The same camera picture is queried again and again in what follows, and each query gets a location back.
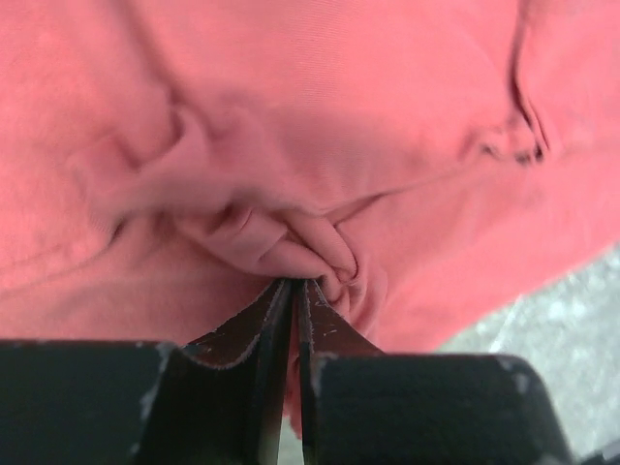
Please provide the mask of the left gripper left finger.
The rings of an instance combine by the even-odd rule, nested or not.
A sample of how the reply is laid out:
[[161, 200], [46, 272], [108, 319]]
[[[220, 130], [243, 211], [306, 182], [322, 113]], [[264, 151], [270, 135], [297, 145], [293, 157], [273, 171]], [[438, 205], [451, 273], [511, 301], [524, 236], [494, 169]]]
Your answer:
[[214, 402], [206, 424], [231, 464], [278, 460], [292, 327], [289, 280], [274, 281], [237, 315], [186, 345], [206, 367]]

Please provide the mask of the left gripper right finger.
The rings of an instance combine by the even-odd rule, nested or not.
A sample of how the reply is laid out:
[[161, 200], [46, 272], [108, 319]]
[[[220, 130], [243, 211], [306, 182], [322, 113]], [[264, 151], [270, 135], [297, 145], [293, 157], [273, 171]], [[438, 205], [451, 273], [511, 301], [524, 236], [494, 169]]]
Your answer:
[[356, 364], [384, 352], [327, 302], [319, 284], [307, 280], [296, 296], [302, 450], [306, 464], [334, 464], [336, 448], [349, 443], [355, 408], [351, 375]]

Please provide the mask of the red t shirt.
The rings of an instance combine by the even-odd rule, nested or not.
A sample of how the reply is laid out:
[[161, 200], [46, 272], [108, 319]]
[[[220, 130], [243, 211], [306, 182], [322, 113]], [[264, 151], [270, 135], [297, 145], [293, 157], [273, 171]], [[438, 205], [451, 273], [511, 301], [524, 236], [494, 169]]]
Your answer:
[[1, 334], [188, 343], [278, 277], [427, 350], [619, 238], [615, 1], [5, 1]]

